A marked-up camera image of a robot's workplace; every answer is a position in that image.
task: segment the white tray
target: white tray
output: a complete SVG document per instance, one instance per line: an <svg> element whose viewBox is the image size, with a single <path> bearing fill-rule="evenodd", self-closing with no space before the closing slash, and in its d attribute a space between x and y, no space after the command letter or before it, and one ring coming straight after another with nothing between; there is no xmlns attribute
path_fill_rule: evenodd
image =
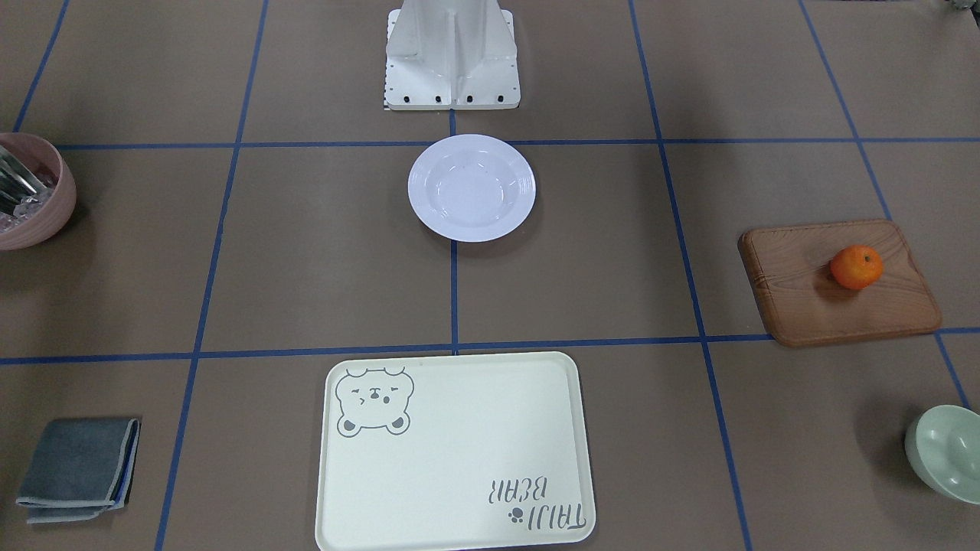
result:
<svg viewBox="0 0 980 551"><path fill-rule="evenodd" d="M565 354L352 360L327 376L323 551L569 543L595 521Z"/></svg>

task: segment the orange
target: orange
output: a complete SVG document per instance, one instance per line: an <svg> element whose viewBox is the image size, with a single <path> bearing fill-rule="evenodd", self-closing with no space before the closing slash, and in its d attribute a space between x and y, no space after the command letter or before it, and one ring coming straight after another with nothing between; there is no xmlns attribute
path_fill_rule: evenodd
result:
<svg viewBox="0 0 980 551"><path fill-rule="evenodd" d="M878 252L865 245L851 245L837 253L830 261L830 273L841 285L864 289L881 277L885 265Z"/></svg>

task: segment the tray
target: tray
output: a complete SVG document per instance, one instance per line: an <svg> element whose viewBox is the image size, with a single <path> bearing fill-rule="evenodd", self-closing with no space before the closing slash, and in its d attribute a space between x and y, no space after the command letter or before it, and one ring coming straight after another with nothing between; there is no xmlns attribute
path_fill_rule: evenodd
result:
<svg viewBox="0 0 980 551"><path fill-rule="evenodd" d="M595 519L565 354L352 360L327 375L323 551L569 543Z"/></svg>
<svg viewBox="0 0 980 551"><path fill-rule="evenodd" d="M853 244L873 247L885 272L861 291L840 286L829 263ZM766 330L787 346L932 332L936 299L897 225L887 220L753 229L739 251Z"/></svg>

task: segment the white plate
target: white plate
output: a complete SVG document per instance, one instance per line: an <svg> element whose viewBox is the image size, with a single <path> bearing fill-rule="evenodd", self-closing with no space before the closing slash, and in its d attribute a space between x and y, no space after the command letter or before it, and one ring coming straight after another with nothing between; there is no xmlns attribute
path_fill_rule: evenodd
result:
<svg viewBox="0 0 980 551"><path fill-rule="evenodd" d="M409 173L409 201L436 233L489 241L513 231L534 205L534 173L507 143L480 134L439 140Z"/></svg>
<svg viewBox="0 0 980 551"><path fill-rule="evenodd" d="M353 360L327 376L323 551L569 543L595 519L565 354Z"/></svg>

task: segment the cutting board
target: cutting board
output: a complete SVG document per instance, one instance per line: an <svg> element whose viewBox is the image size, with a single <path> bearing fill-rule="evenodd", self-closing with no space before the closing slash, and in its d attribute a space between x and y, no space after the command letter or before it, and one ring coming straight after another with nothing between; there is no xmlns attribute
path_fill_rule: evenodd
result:
<svg viewBox="0 0 980 551"><path fill-rule="evenodd" d="M853 291L830 274L849 245L873 247L881 278ZM752 229L739 251L766 330L787 346L928 333L942 315L899 227L887 220Z"/></svg>

